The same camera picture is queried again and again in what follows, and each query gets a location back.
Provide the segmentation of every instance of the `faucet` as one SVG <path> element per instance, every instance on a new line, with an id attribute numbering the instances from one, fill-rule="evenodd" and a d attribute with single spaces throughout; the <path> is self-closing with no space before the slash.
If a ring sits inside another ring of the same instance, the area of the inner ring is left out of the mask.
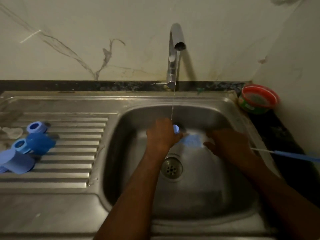
<path id="1" fill-rule="evenodd" d="M 183 32 L 180 24 L 173 24 L 170 30 L 169 59 L 167 71 L 167 86 L 174 89 L 179 69 L 180 52 L 186 49 Z"/>

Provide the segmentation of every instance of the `drain strainer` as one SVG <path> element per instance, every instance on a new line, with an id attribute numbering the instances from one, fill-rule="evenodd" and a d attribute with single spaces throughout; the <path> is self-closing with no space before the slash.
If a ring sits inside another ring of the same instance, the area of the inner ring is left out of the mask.
<path id="1" fill-rule="evenodd" d="M 177 179 L 182 174 L 182 164 L 175 157 L 168 157 L 162 164 L 161 172 L 162 174 L 169 179 Z"/>

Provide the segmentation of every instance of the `running water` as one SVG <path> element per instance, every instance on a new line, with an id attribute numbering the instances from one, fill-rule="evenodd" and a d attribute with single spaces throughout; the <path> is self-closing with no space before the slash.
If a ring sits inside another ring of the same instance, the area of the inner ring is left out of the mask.
<path id="1" fill-rule="evenodd" d="M 173 100 L 172 100 L 172 105 L 171 105 L 171 120 L 172 120 L 172 115 L 174 114 L 174 96 L 176 94 L 176 86 L 174 85 L 174 91 L 173 91 Z"/>

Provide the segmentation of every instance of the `stainless steel sink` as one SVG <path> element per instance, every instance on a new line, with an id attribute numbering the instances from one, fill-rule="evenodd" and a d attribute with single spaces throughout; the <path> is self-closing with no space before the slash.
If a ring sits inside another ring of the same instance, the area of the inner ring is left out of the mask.
<path id="1" fill-rule="evenodd" d="M 31 172 L 0 174 L 0 238 L 92 239 L 143 156 L 146 129 L 170 117 L 172 97 L 172 92 L 5 92 L 1 127 L 25 128 L 41 120 L 59 140 Z M 232 128 L 246 133 L 252 147 L 265 149 L 238 109 L 235 92 L 175 97 L 173 121 L 182 132 L 203 142 L 207 129 Z M 0 142 L 13 143 L 2 133 Z M 270 155 L 261 157 L 278 174 Z M 238 169 L 204 147 L 182 143 L 162 166 L 151 231 L 158 239 L 273 235 L 258 194 Z"/>
<path id="2" fill-rule="evenodd" d="M 163 105 L 140 107 L 122 115 L 106 158 L 104 189 L 112 205 L 143 156 L 147 128 L 157 118 L 170 115 L 171 107 Z M 207 140 L 208 129 L 232 128 L 219 110 L 194 105 L 174 106 L 173 122 L 184 133 L 199 135 L 201 142 Z M 244 218 L 257 207 L 258 195 L 246 178 L 207 148 L 178 143 L 167 158 L 154 199 L 155 220 L 221 223 Z M 172 177 L 177 170 L 177 177 Z"/>

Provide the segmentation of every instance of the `wall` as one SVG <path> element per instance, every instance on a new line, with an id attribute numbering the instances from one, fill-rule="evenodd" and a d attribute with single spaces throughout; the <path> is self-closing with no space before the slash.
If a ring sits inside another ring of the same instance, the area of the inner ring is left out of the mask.
<path id="1" fill-rule="evenodd" d="M 178 22 L 188 50 L 180 80 L 248 81 L 297 4 L 0 0 L 0 79 L 165 80 Z"/>
<path id="2" fill-rule="evenodd" d="M 320 157 L 320 0 L 305 0 L 294 11 L 254 83 L 281 98 L 277 116 L 307 154 Z"/>

